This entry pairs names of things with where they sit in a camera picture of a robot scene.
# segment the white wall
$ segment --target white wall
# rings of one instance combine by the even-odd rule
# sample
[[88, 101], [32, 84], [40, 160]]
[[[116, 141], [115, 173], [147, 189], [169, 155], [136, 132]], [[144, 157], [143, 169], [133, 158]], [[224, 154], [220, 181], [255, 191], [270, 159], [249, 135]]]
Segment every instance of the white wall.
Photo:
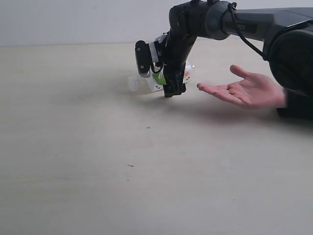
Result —
[[[169, 9], [186, 1], [0, 0], [0, 47], [150, 40], [168, 30]], [[312, 0], [236, 2], [241, 9], [313, 6]]]

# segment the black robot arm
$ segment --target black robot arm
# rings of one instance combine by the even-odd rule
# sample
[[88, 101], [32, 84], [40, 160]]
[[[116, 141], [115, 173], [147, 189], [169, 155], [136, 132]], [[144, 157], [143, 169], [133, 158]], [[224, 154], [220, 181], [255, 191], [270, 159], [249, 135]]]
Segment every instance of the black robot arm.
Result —
[[[236, 3], [192, 0], [174, 6], [170, 30], [152, 43], [135, 45], [139, 74], [163, 69], [165, 97], [186, 91], [185, 62], [198, 37], [224, 40], [239, 36], [269, 62], [274, 78], [286, 89], [313, 95], [313, 8], [237, 10]], [[260, 51], [247, 39], [264, 43]]]

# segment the table surface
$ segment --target table surface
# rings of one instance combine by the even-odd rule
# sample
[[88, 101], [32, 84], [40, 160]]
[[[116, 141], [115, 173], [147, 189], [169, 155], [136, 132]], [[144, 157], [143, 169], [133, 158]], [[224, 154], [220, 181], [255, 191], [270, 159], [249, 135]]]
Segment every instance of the table surface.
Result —
[[231, 64], [271, 75], [240, 39], [189, 61], [165, 99], [129, 92], [132, 44], [1, 48], [1, 234], [313, 234], [311, 123], [198, 91]]

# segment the open palm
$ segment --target open palm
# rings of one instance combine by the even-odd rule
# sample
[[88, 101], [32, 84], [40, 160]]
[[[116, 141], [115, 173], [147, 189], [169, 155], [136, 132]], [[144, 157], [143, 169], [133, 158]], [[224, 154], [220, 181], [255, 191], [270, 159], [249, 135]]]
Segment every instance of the open palm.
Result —
[[198, 84], [199, 90], [242, 108], [285, 107], [284, 90], [270, 77], [245, 71], [236, 65], [232, 65], [230, 71], [243, 79], [239, 82], [219, 86], [200, 83]]

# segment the black cable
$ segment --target black cable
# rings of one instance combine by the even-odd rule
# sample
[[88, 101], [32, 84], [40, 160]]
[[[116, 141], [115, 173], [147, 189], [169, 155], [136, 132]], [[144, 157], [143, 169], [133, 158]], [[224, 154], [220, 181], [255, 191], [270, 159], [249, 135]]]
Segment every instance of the black cable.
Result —
[[258, 53], [260, 56], [262, 56], [265, 60], [267, 60], [266, 56], [264, 55], [263, 52], [261, 52], [255, 45], [253, 45], [251, 42], [249, 42], [245, 37], [244, 35], [241, 33], [241, 31], [239, 30], [239, 27], [238, 27], [238, 24], [237, 24], [237, 21], [236, 21], [236, 17], [235, 17], [235, 12], [234, 10], [236, 10], [236, 7], [237, 7], [237, 3], [233, 2], [233, 3], [230, 3], [228, 4], [228, 10], [231, 14], [231, 19], [234, 23], [234, 26], [235, 26], [235, 30], [238, 34], [238, 36], [249, 46], [251, 47], [256, 53]]

